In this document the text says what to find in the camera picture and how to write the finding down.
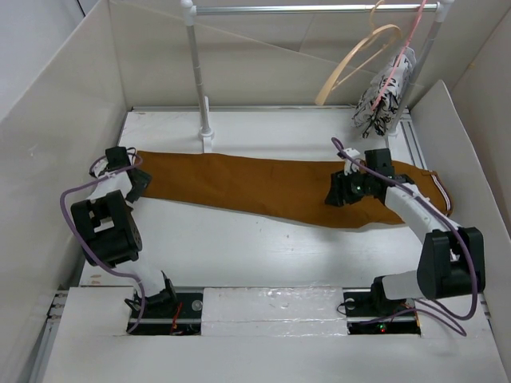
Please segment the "brown trousers with striped trim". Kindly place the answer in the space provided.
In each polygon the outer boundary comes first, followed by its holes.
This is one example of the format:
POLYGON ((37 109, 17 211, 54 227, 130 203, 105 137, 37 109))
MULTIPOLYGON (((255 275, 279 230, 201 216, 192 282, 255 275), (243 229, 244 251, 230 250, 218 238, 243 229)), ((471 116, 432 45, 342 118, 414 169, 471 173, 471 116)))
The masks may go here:
POLYGON ((145 197, 266 215, 309 225, 357 229, 401 219, 372 196, 343 207, 326 204, 342 161, 256 159, 223 154, 140 151, 152 180, 145 197))

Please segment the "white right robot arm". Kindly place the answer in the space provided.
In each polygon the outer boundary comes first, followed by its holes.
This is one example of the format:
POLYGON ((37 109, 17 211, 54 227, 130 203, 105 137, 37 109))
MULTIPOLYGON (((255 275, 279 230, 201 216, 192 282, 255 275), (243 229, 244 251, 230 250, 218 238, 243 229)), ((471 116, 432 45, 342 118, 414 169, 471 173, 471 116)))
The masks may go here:
POLYGON ((343 207, 372 196, 394 212, 421 241, 416 270, 374 279, 369 304, 378 314, 388 314, 407 299, 443 298, 469 295, 476 306, 485 289, 483 234, 475 227, 463 227, 440 212, 419 190, 415 178, 398 174, 388 149, 365 152, 339 148, 344 169, 331 175, 326 204, 343 207))

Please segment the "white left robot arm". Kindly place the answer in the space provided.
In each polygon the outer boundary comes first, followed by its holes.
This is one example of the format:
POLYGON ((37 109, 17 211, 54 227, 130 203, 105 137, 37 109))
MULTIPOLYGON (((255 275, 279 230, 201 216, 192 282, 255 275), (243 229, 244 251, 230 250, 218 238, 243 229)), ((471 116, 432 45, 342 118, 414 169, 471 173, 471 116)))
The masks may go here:
POLYGON ((133 280, 137 289, 126 303, 155 318, 174 315, 179 306, 170 278, 140 258, 141 234, 133 218, 133 205, 144 194, 152 177, 139 168, 133 148, 112 147, 89 169, 97 181, 86 199, 73 203, 74 230, 86 245, 87 262, 104 265, 110 273, 133 280))

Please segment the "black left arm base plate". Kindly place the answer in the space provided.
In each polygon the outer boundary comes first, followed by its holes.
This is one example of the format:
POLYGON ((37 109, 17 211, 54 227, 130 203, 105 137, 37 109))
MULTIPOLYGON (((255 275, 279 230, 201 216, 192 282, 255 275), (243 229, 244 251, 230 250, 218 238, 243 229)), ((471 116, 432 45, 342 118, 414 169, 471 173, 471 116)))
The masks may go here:
POLYGON ((170 309, 147 303, 139 324, 131 335, 192 336, 200 335, 203 290, 178 289, 177 303, 170 309))

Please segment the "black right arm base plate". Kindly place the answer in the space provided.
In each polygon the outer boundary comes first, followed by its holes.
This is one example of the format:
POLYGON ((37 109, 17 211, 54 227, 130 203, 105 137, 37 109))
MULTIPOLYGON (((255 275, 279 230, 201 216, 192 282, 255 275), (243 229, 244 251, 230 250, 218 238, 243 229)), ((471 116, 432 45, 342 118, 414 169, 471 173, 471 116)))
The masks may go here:
POLYGON ((378 304, 369 288, 343 289, 336 310, 347 320, 349 335, 420 335, 418 317, 410 300, 378 304))

